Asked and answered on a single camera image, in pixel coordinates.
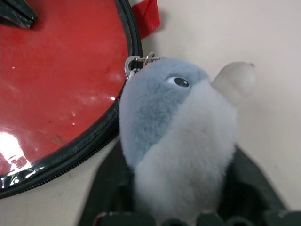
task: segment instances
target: beige background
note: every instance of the beige background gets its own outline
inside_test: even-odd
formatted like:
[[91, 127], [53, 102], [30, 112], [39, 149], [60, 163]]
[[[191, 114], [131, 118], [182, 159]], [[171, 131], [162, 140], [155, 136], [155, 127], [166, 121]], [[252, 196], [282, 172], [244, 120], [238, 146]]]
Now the beige background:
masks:
[[[231, 61], [258, 82], [239, 109], [239, 138], [291, 209], [301, 208], [301, 1], [158, 0], [162, 26], [145, 54], [188, 59], [214, 78]], [[1, 226], [72, 226], [113, 144], [62, 177], [0, 201]]]

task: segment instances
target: plush toy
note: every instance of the plush toy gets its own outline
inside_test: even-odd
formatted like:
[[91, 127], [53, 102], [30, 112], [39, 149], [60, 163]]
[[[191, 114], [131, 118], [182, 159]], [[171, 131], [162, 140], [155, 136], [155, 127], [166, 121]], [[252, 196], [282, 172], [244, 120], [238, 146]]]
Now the plush toy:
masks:
[[157, 224], [194, 225], [216, 211], [237, 135], [236, 105], [254, 85], [251, 64], [224, 67], [211, 83], [196, 65], [161, 59], [138, 71], [120, 100], [120, 137], [137, 211]]

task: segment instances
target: zipper teeth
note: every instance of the zipper teeth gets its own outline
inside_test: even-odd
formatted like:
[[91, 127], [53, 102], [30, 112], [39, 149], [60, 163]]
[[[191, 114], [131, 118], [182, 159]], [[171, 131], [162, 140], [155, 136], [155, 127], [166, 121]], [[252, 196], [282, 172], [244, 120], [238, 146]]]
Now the zipper teeth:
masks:
[[[137, 41], [138, 41], [138, 45], [137, 45], [137, 54], [142, 57], [143, 56], [143, 50], [142, 50], [142, 43], [141, 43], [141, 39], [140, 39], [140, 35], [139, 35], [139, 30], [138, 30], [138, 27], [137, 27], [137, 24], [135, 22], [135, 18], [134, 18], [134, 14], [133, 14], [133, 10], [132, 10], [132, 7], [130, 6], [129, 2], [127, 0], [125, 0], [128, 8], [129, 8], [129, 11], [130, 11], [130, 19], [133, 19], [134, 20], [134, 30], [135, 30], [135, 33], [134, 34], [131, 34], [131, 35], [136, 35], [136, 38], [137, 38]], [[89, 152], [85, 157], [81, 158], [80, 160], [78, 160], [76, 163], [74, 163], [73, 165], [67, 167], [65, 170], [63, 170], [62, 172], [60, 173], [57, 173], [55, 174], [54, 176], [51, 176], [35, 185], [32, 185], [28, 188], [25, 188], [19, 192], [15, 192], [15, 193], [12, 193], [11, 195], [8, 195], [6, 197], [10, 197], [10, 196], [13, 196], [13, 195], [16, 195], [16, 194], [20, 194], [20, 193], [23, 193], [23, 192], [26, 192], [26, 191], [29, 191], [29, 190], [32, 190], [36, 187], [39, 187], [41, 185], [44, 185], [62, 175], [64, 175], [65, 173], [69, 172], [70, 170], [74, 169], [75, 167], [79, 166], [80, 164], [82, 164], [83, 162], [85, 162], [86, 160], [88, 160], [89, 158], [91, 158], [93, 155], [95, 155], [96, 153], [98, 153], [101, 149], [103, 149], [104, 147], [106, 147], [114, 138], [117, 137], [117, 135], [119, 134], [119, 131], [113, 133], [112, 136], [110, 136], [108, 139], [106, 139], [100, 146], [98, 146], [97, 148], [95, 148], [93, 151]]]

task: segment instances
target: black plastic eye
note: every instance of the black plastic eye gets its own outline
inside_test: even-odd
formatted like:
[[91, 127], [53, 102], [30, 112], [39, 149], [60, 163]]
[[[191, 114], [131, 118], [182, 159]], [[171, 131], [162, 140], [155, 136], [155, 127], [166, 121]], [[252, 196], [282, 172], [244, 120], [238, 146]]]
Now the black plastic eye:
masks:
[[185, 79], [180, 78], [180, 77], [168, 78], [167, 82], [172, 83], [172, 84], [176, 84], [176, 85], [181, 86], [181, 87], [188, 87], [189, 86], [189, 83]]

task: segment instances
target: red strap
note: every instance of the red strap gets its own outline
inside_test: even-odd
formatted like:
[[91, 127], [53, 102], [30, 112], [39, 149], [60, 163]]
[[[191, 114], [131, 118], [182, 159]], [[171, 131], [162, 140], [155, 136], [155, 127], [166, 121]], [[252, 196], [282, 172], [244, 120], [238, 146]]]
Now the red strap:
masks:
[[160, 26], [157, 0], [144, 0], [132, 7], [138, 23], [140, 38], [153, 33]]

